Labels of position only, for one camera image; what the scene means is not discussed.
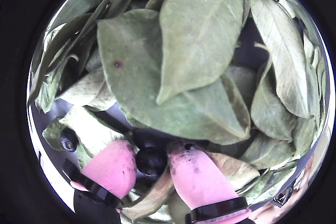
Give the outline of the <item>gripper finger with pink sleeve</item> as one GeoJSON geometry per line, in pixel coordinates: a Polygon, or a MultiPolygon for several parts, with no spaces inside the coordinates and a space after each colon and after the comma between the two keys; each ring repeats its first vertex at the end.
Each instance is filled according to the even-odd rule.
{"type": "Polygon", "coordinates": [[[202,150],[179,145],[167,154],[173,185],[189,207],[185,223],[244,223],[251,214],[246,198],[202,150]]]}
{"type": "Polygon", "coordinates": [[[121,222],[122,198],[134,187],[137,171],[129,141],[113,141],[82,169],[66,159],[62,171],[75,189],[74,209],[82,223],[121,222]]]}

